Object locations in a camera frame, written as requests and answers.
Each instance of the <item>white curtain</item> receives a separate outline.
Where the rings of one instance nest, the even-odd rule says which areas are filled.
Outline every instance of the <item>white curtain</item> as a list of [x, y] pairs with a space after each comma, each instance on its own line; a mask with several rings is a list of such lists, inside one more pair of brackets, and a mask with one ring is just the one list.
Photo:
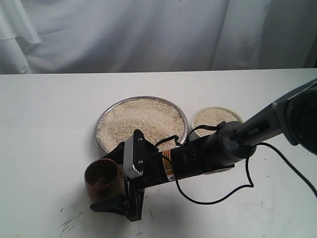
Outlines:
[[0, 73], [301, 67], [317, 31], [316, 0], [0, 2]]

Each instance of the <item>white bowl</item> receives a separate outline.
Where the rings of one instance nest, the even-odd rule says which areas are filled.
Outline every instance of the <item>white bowl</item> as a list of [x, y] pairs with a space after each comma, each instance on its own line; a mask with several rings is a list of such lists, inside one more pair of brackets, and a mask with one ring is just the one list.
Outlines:
[[[195, 122], [195, 119], [196, 119], [197, 115], [198, 115], [201, 111], [203, 111], [203, 110], [205, 110], [205, 109], [208, 109], [208, 108], [215, 108], [215, 109], [221, 109], [221, 110], [227, 111], [227, 112], [231, 113], [235, 118], [237, 118], [237, 121], [243, 122], [242, 118], [241, 118], [237, 113], [235, 113], [234, 111], [232, 111], [232, 110], [230, 110], [230, 109], [228, 109], [228, 108], [222, 108], [222, 107], [205, 107], [205, 108], [200, 109], [198, 112], [196, 112], [196, 113], [194, 114], [194, 116], [192, 117], [191, 128], [190, 128], [189, 131], [191, 131], [192, 129], [195, 128], [194, 122]], [[193, 131], [193, 133], [190, 135], [190, 140], [195, 140], [195, 139], [198, 139], [198, 138], [200, 138], [200, 137], [202, 137], [202, 136], [200, 136], [200, 135], [197, 133], [197, 130], [195, 130], [195, 131]]]

